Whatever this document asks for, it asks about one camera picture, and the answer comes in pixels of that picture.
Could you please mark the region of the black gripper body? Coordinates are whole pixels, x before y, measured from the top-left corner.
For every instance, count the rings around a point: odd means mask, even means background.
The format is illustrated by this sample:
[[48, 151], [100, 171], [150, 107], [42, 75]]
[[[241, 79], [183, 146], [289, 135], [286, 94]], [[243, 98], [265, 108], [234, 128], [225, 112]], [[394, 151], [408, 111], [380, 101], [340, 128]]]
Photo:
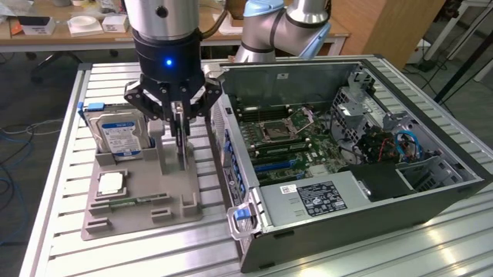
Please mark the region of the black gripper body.
[[205, 84], [201, 68], [201, 35], [154, 40], [134, 35], [142, 85], [159, 100], [191, 99]]

